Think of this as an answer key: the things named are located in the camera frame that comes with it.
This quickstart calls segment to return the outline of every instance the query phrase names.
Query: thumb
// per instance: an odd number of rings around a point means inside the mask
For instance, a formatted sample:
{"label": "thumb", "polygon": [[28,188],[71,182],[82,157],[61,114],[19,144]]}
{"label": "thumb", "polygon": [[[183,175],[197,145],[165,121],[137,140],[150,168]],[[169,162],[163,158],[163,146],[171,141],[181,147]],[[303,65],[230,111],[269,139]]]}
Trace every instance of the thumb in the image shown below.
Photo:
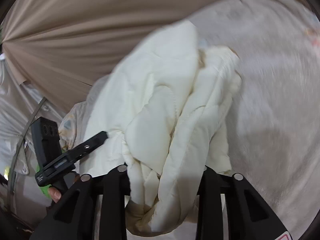
{"label": "thumb", "polygon": [[55,187],[48,188],[48,194],[52,198],[52,200],[57,203],[58,200],[61,198],[61,193]]}

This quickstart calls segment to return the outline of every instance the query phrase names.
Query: brown curtain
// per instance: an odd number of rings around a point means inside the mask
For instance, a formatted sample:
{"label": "brown curtain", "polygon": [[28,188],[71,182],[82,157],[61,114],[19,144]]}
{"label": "brown curtain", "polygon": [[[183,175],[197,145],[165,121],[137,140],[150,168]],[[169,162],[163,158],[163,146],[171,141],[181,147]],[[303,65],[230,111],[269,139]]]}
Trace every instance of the brown curtain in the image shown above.
{"label": "brown curtain", "polygon": [[152,30],[217,0],[16,0],[3,51],[19,83],[68,111]]}

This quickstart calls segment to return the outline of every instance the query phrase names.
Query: red outlined sticker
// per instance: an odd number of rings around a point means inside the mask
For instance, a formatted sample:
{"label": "red outlined sticker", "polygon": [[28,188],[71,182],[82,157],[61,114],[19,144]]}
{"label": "red outlined sticker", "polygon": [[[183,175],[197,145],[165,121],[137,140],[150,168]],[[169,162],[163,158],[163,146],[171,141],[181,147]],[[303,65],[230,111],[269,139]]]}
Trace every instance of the red outlined sticker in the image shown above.
{"label": "red outlined sticker", "polygon": [[275,240],[292,240],[288,231],[284,232],[281,236],[276,238]]}

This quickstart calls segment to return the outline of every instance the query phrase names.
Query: white quilted fabric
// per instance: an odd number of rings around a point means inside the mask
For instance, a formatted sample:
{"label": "white quilted fabric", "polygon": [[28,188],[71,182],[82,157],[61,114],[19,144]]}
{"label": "white quilted fabric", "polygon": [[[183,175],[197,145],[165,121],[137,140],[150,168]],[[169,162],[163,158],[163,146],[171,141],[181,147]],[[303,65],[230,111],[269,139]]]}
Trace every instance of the white quilted fabric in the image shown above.
{"label": "white quilted fabric", "polygon": [[237,62],[225,46],[199,50],[196,28],[183,21],[149,35],[108,79],[84,140],[102,130],[110,138],[80,172],[100,176],[126,162],[133,234],[172,231],[193,206],[204,166],[231,169],[224,119],[241,84]]}

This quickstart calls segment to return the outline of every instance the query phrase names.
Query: round metal bolt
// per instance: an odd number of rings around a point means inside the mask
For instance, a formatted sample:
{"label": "round metal bolt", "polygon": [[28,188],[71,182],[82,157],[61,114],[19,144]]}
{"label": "round metal bolt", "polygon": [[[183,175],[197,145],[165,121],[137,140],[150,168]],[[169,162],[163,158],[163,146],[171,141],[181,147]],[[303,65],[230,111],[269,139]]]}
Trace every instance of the round metal bolt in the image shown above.
{"label": "round metal bolt", "polygon": [[243,180],[243,175],[240,173],[236,173],[233,177],[235,177],[236,180]]}
{"label": "round metal bolt", "polygon": [[80,177],[81,181],[88,181],[91,179],[91,175],[90,174],[83,174],[81,177]]}
{"label": "round metal bolt", "polygon": [[126,171],[127,170],[127,166],[125,166],[125,165],[120,165],[120,166],[118,166],[118,171]]}

